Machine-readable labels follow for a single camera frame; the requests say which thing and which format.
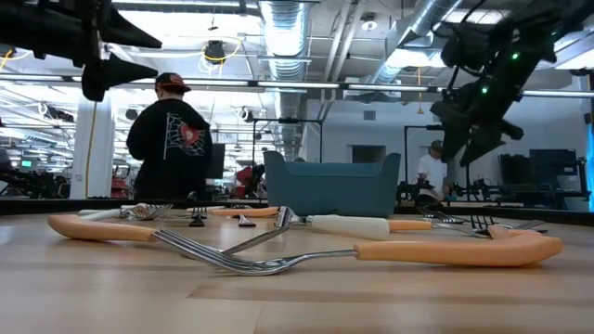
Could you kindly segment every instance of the person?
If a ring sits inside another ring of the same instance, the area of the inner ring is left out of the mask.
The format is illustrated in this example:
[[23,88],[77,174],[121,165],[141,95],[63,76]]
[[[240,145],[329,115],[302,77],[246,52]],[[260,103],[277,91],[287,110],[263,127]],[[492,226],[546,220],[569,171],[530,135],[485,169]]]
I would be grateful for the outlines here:
[[144,109],[126,140],[133,158],[143,161],[134,184],[136,199],[184,200],[206,188],[213,139],[210,124],[188,103],[191,89],[176,73],[155,81],[158,101]]
[[0,170],[12,171],[12,162],[5,148],[0,148]]
[[442,162],[442,141],[435,140],[429,147],[429,154],[419,160],[419,180],[429,181],[432,189],[422,188],[417,196],[417,206],[436,206],[444,200],[449,189],[446,185],[447,165]]

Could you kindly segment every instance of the black robotic arm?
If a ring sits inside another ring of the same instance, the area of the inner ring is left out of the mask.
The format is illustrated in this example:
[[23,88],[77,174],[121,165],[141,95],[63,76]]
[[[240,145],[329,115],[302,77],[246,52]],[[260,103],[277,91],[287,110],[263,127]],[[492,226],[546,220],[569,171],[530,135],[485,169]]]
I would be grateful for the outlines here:
[[[443,100],[431,109],[445,130],[442,159],[452,160],[466,146],[460,165],[467,166],[504,145],[502,134],[522,139],[523,129],[503,117],[514,101],[520,101],[538,63],[557,61],[555,42],[580,31],[592,13],[591,0],[533,0],[494,27],[463,21],[442,52],[444,63],[457,69]],[[458,69],[478,79],[454,90]]]

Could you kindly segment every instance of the wall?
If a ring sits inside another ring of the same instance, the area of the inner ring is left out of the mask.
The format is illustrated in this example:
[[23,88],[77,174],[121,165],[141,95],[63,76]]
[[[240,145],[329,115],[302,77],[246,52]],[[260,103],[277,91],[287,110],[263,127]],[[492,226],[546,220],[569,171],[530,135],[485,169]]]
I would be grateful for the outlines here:
[[[578,82],[565,90],[579,90]],[[575,98],[527,97],[514,103],[506,120],[524,129],[521,141],[504,136],[507,145],[483,156],[471,165],[471,180],[478,177],[489,179],[493,184],[500,182],[498,156],[500,154],[528,155],[530,149],[573,148],[578,157],[587,155],[584,104],[589,100]],[[319,102],[308,101],[308,110],[317,113]],[[405,180],[404,126],[436,123],[429,112],[431,104],[373,103],[364,105],[356,102],[336,101],[324,124],[324,162],[350,162],[350,145],[385,145],[386,152],[403,155],[400,180]],[[363,121],[364,110],[375,110],[376,121]],[[424,129],[408,131],[408,180],[416,177],[417,163],[421,158],[421,147],[427,147],[435,139],[443,139],[443,132],[429,132]],[[316,161],[318,136],[306,129],[303,137],[303,158]],[[465,186],[465,171],[457,168],[455,175],[449,175]]]

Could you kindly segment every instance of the blue bin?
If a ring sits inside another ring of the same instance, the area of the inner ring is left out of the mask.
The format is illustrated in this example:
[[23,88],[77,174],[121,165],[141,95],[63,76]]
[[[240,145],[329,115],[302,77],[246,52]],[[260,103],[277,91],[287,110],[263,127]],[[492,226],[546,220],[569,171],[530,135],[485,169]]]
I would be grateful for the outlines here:
[[394,212],[400,154],[378,163],[285,162],[264,153],[269,206],[301,216],[338,214],[387,218]]

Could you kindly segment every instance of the desk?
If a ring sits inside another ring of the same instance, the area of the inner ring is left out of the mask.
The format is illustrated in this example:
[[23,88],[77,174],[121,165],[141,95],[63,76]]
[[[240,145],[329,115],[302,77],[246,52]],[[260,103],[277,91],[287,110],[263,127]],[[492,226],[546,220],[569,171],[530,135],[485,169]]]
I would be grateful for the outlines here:
[[[215,271],[162,244],[69,240],[46,215],[0,218],[0,326],[3,333],[448,333],[594,332],[594,230],[547,224],[565,251],[524,269],[325,259],[279,276]],[[136,222],[227,248],[272,228],[241,229],[211,217]],[[518,221],[501,221],[508,225]],[[455,232],[392,239],[464,238]],[[356,238],[297,227],[241,253],[254,259],[347,249]]]

